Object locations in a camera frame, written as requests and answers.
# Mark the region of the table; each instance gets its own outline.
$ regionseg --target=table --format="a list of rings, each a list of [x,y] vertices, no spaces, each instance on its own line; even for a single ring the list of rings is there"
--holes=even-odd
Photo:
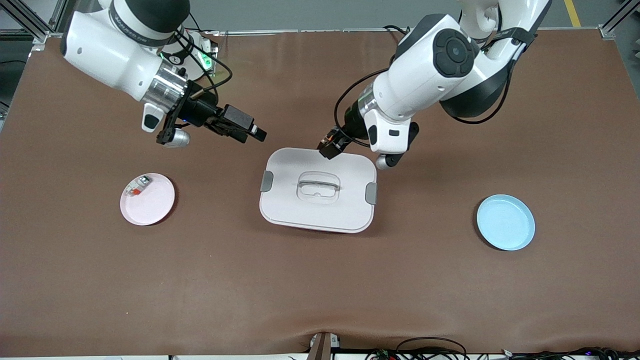
[[[318,331],[345,347],[412,336],[471,352],[640,347],[638,101],[597,30],[540,31],[481,126],[439,106],[417,115],[411,151],[378,174],[366,231],[261,217],[269,155],[315,147],[336,98],[394,46],[388,33],[227,38],[235,76],[221,101],[252,114],[267,141],[189,129],[188,147],[165,149],[140,130],[141,104],[50,39],[0,135],[0,356],[297,352]],[[170,177],[178,203],[136,227],[118,199],[145,172]],[[474,229],[494,193],[532,209],[524,250],[495,250]]]

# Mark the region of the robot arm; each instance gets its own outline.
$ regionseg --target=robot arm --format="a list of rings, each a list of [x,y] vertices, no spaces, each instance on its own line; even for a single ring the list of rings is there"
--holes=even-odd
[[[367,86],[318,145],[328,159],[354,139],[369,139],[379,168],[393,167],[419,131],[412,117],[440,101],[453,117],[476,117],[500,97],[511,69],[533,41],[551,0],[460,0],[461,23],[425,16],[398,44],[395,60]],[[481,50],[499,14],[502,26]]]
[[[113,0],[98,0],[98,3],[102,9],[109,9]],[[215,71],[216,63],[211,59],[209,54],[218,53],[218,45],[208,38],[203,37],[197,31],[188,31],[184,25],[181,25],[177,30],[182,36],[172,36],[168,42],[162,47],[160,57],[168,60],[170,63],[177,65],[180,68],[186,69],[186,77],[193,81],[199,79],[205,73],[212,74]],[[180,39],[188,38],[190,44],[185,44],[185,41],[179,41]],[[203,49],[204,52],[199,51],[195,46]]]
[[[158,143],[187,146],[189,134],[175,125],[177,118],[243,143],[249,136],[264,141],[266,133],[253,124],[251,116],[230,105],[219,108],[218,97],[187,80],[184,67],[157,55],[172,40],[188,38],[181,26],[189,14],[188,0],[106,0],[101,4],[106,7],[101,11],[74,13],[62,39],[62,54],[85,74],[143,102],[144,131],[155,131],[164,119]],[[174,35],[178,28],[182,37]]]

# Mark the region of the blue plate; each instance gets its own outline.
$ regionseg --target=blue plate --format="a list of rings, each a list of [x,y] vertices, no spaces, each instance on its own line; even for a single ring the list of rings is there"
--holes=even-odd
[[[476,220],[486,241],[502,250],[522,249],[536,232],[531,210],[509,195],[493,195],[482,201]]]

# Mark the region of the black joint cap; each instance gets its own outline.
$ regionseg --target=black joint cap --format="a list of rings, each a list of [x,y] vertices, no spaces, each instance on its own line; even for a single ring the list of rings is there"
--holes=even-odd
[[[394,167],[394,166],[398,165],[398,161],[400,161],[400,159],[402,159],[402,155],[404,155],[404,154],[386,155],[385,156],[385,163],[387,164],[388,167]]]
[[[445,78],[462,78],[474,66],[476,53],[465,35],[453,29],[443,29],[433,44],[433,65]]]
[[[191,11],[189,0],[125,0],[133,15],[160,33],[175,31]]]

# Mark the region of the black cable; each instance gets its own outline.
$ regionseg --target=black cable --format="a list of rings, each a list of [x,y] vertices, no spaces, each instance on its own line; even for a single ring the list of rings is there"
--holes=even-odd
[[[211,85],[213,85],[213,79],[211,78],[211,75],[209,75],[209,73],[207,72],[207,70],[204,68],[204,66],[202,66],[202,64],[198,61],[198,59],[196,59],[195,56],[193,56],[193,52],[189,51],[189,49],[180,41],[180,39],[176,39],[176,41],[178,41],[178,44],[180,44],[180,46],[182,46],[182,48],[187,51],[189,53],[189,56],[193,59],[193,61],[195,61],[198,66],[202,69],[202,71],[204,72],[204,74],[207,76],[207,78],[209,79],[209,82],[211,83]],[[214,93],[216,94],[216,100],[218,99],[218,90],[216,88],[213,88]],[[185,122],[184,124],[176,124],[175,127],[177,129],[182,129],[183,127],[187,127],[191,125],[188,122]]]
[[[402,352],[406,352],[408,354],[412,354],[414,356],[418,356],[421,360],[432,359],[436,356],[444,356],[450,360],[453,360],[451,356],[454,356],[456,359],[458,356],[462,356],[465,360],[470,360],[469,356],[465,352],[460,352],[458,350],[453,350],[444,347],[422,347],[413,350],[402,350]],[[424,354],[432,354],[429,357],[424,357]]]
[[[404,345],[404,344],[412,343],[414,341],[420,341],[420,340],[438,340],[438,341],[445,341],[445,342],[448,342],[448,343],[456,344],[457,346],[459,346],[462,349],[464,354],[467,353],[467,348],[465,348],[465,346],[462,345],[461,343],[458,343],[455,340],[451,340],[451,339],[447,339],[447,338],[439,338],[437,336],[421,336],[419,338],[411,338],[411,339],[407,339],[407,340],[401,341],[400,344],[398,344],[398,346],[396,346],[396,351],[398,351],[400,349],[400,347],[402,345]]]
[[[502,31],[502,10],[498,7],[498,32]]]
[[[196,24],[196,29],[199,32],[202,32],[202,29],[200,29],[200,25],[198,25],[198,22],[196,21],[196,18],[193,17],[193,14],[191,12],[189,12],[189,16],[191,17],[191,20],[193,20],[193,23]]]
[[[209,82],[211,83],[211,86],[213,86],[213,92],[214,92],[214,94],[216,94],[216,98],[218,98],[219,97],[218,96],[218,89],[216,88],[215,83],[213,82],[213,78],[211,77],[209,72],[207,72],[207,70],[204,68],[204,66],[202,66],[202,64],[198,61],[198,59],[196,59],[196,57],[193,56],[193,53],[191,51],[189,51],[189,49],[187,49],[187,47],[179,39],[176,39],[176,40],[178,41],[178,44],[180,44],[180,46],[182,46],[183,50],[188,52],[189,56],[193,59],[193,61],[195,61],[196,64],[198,64],[198,66],[202,69],[203,73],[207,76],[207,79],[209,79]]]
[[[511,84],[511,75],[513,73],[513,64],[509,65],[511,68],[509,69],[509,73],[507,74],[507,83],[504,85],[504,91],[502,93],[502,99],[500,100],[500,103],[498,103],[498,107],[496,107],[496,109],[491,113],[491,115],[487,116],[486,118],[482,119],[482,120],[478,120],[478,121],[470,121],[470,120],[465,120],[465,119],[461,119],[459,117],[455,117],[452,116],[452,118],[456,121],[459,121],[463,124],[468,124],[468,125],[478,125],[478,124],[482,124],[483,122],[487,122],[489,120],[491,120],[496,114],[498,114],[498,111],[500,111],[500,109],[502,108],[502,105],[504,104],[504,101],[507,99],[507,94],[509,93],[509,85]]]
[[[187,29],[187,30],[195,30],[195,31],[198,31],[199,33],[206,33],[207,31],[219,31],[220,33],[224,32],[224,31],[220,31],[220,30],[216,30],[216,29],[198,29],[198,28],[187,28],[187,27],[185,27],[185,29]]]
[[[569,352],[538,352],[531,354],[513,354],[510,360],[566,360],[573,356],[595,356],[598,360],[631,360],[640,356],[640,350],[635,352],[618,352],[612,348],[584,347]]]
[[[387,29],[387,30],[390,30],[390,29],[398,30],[398,32],[400,32],[402,35],[407,35],[409,33],[409,31],[404,30],[404,29],[402,29],[402,28],[400,28],[399,26],[396,26],[396,25],[387,25],[387,26],[383,26],[382,28],[383,29]]]
[[[349,88],[347,88],[347,90],[344,91],[344,93],[342,93],[342,95],[338,98],[338,101],[335,102],[335,107],[333,108],[333,121],[335,122],[335,125],[338,127],[338,130],[342,133],[342,135],[344,137],[346,137],[349,141],[353,142],[353,143],[357,143],[360,146],[364,146],[364,147],[371,147],[368,143],[363,143],[359,140],[356,140],[352,137],[350,137],[349,135],[347,135],[341,128],[340,126],[340,122],[338,121],[338,107],[340,106],[340,103],[342,102],[342,100],[345,98],[345,96],[347,96],[347,94],[349,94],[354,87],[358,86],[360,83],[362,83],[363,81],[365,81],[366,79],[372,78],[375,75],[381,74],[385,71],[387,71],[389,68],[384,68],[378,71],[374,71],[372,73],[370,73],[369,75],[366,75],[364,78],[356,81],[355,83],[353,83],[351,86],[349,86]]]
[[[377,350],[372,350],[371,352],[369,352],[367,354],[367,356],[364,358],[364,360],[369,360],[369,358],[374,355],[377,352]]]
[[[27,64],[26,61],[24,60],[9,60],[9,61],[2,61],[0,62],[0,65],[2,64],[8,64],[8,63],[23,63],[23,64]]]
[[[225,83],[227,83],[229,80],[231,80],[231,78],[233,77],[234,73],[231,71],[231,69],[224,64],[222,61],[218,60],[215,56],[213,56],[213,54],[208,53],[206,51],[204,51],[201,47],[197,46],[196,44],[193,43],[193,41],[191,41],[191,39],[186,38],[183,34],[181,34],[179,31],[176,32],[176,34],[178,34],[178,36],[180,36],[181,38],[183,38],[184,40],[187,41],[187,43],[189,43],[191,46],[195,47],[196,49],[200,50],[203,54],[207,54],[210,58],[213,59],[213,61],[215,61],[216,63],[220,64],[220,66],[222,66],[223,68],[225,68],[225,70],[229,73],[229,75],[223,79],[222,81],[220,81],[217,84],[213,84],[211,86],[208,86],[207,88],[202,89],[201,91],[209,91],[215,88],[218,88],[222,85],[224,85]]]

